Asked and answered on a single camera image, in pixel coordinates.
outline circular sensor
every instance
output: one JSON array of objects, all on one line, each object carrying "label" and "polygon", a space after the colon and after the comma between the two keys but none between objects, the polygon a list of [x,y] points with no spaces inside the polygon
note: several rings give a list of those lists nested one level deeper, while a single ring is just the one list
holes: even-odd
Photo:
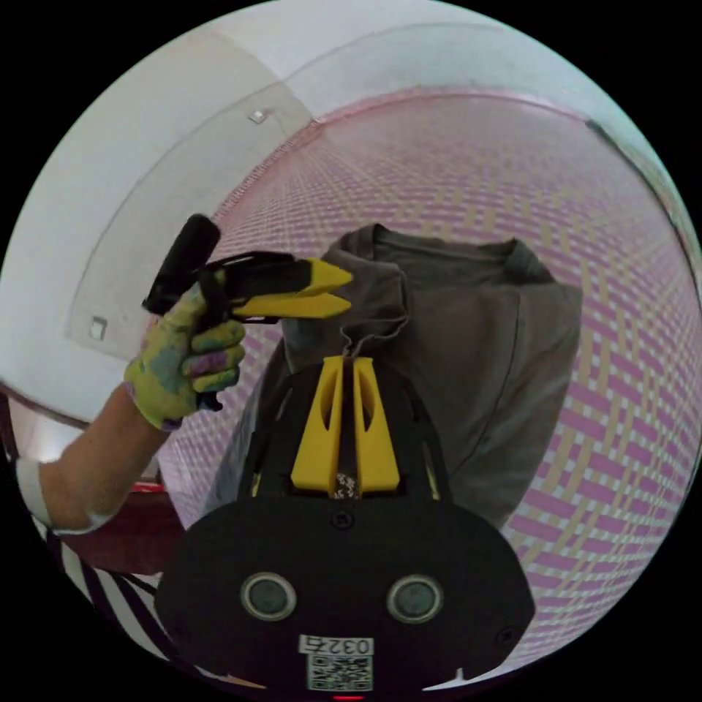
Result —
[{"label": "circular sensor", "polygon": [[409,575],[398,580],[388,593],[388,611],[403,624],[424,624],[441,610],[441,586],[427,575]]},{"label": "circular sensor", "polygon": [[279,622],[295,609],[297,596],[293,586],[277,573],[256,573],[241,586],[244,609],[264,622]]}]

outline pink patterned fabric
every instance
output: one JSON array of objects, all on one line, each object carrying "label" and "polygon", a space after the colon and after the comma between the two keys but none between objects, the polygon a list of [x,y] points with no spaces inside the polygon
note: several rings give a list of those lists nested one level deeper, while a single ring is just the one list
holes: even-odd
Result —
[{"label": "pink patterned fabric", "polygon": [[[543,464],[504,533],[537,601],[491,675],[564,646],[631,587],[665,537],[702,438],[702,318],[673,227],[639,174],[573,116],[500,97],[416,97],[314,124],[217,214],[215,258],[322,253],[381,222],[482,243],[517,237],[582,287],[584,327]],[[195,521],[280,337],[251,327],[224,410],[185,422],[159,456]]]}]

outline qr code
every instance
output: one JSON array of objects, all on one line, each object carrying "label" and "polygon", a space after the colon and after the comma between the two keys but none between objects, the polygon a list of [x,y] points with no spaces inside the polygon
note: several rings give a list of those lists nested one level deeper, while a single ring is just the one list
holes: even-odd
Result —
[{"label": "qr code", "polygon": [[308,656],[307,688],[368,692],[373,689],[373,657]]}]

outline hand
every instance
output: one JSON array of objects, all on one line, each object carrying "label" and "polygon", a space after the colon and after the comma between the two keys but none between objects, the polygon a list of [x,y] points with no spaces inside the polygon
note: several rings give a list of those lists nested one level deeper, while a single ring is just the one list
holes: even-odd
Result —
[{"label": "hand", "polygon": [[149,330],[142,352],[124,372],[135,405],[161,431],[177,429],[200,409],[198,393],[219,392],[239,380],[244,327],[231,320],[195,335],[205,309],[196,284]]}]

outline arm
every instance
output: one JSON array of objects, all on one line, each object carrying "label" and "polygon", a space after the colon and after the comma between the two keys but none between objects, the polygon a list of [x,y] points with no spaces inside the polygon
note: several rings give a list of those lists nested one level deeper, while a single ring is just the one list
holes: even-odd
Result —
[{"label": "arm", "polygon": [[[85,532],[108,521],[170,432],[199,410],[198,393],[237,383],[244,328],[229,321],[195,335],[205,307],[195,285],[148,332],[124,383],[85,433],[58,461],[39,465],[47,526]],[[23,480],[25,485],[36,482],[29,476]]]},{"label": "arm", "polygon": [[61,458],[39,466],[51,524],[81,532],[116,514],[167,438],[144,419],[124,386],[117,388]]}]

